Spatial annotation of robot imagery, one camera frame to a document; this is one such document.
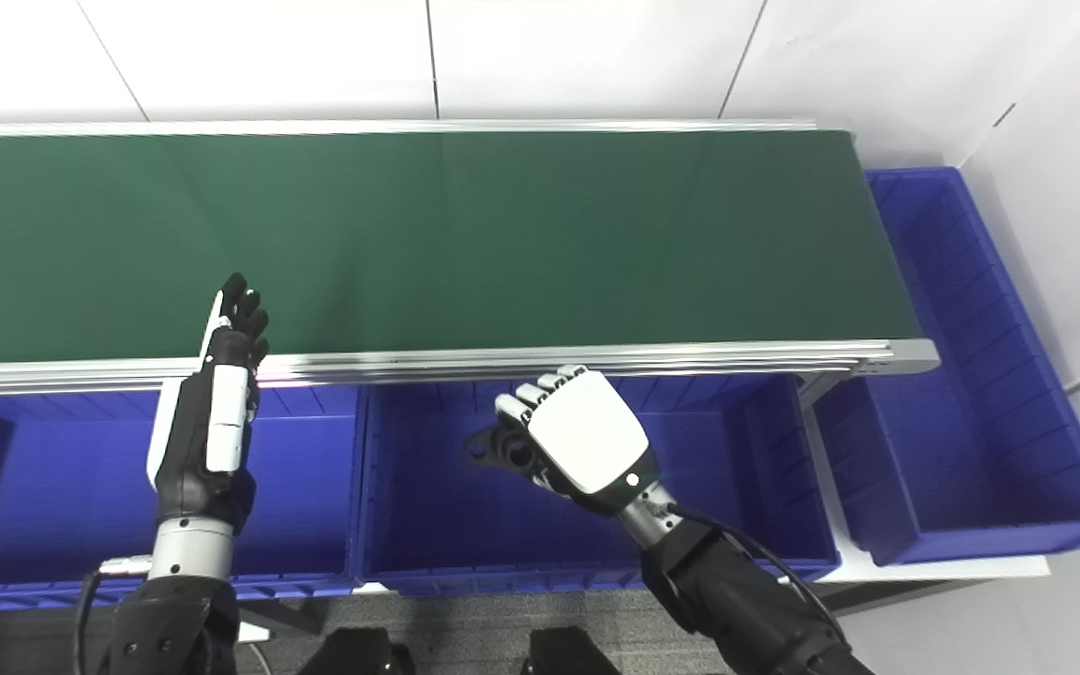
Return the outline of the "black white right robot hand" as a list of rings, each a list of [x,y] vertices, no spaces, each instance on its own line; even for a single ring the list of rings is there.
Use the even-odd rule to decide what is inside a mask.
[[[492,453],[536,486],[605,518],[659,478],[638,415],[603,372],[564,365],[494,399]]]

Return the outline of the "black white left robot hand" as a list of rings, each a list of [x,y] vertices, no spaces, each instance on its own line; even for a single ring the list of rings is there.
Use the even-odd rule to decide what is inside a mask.
[[[198,368],[176,384],[168,426],[154,431],[156,524],[213,518],[243,531],[256,502],[246,461],[267,324],[259,292],[243,274],[228,276],[207,316]]]

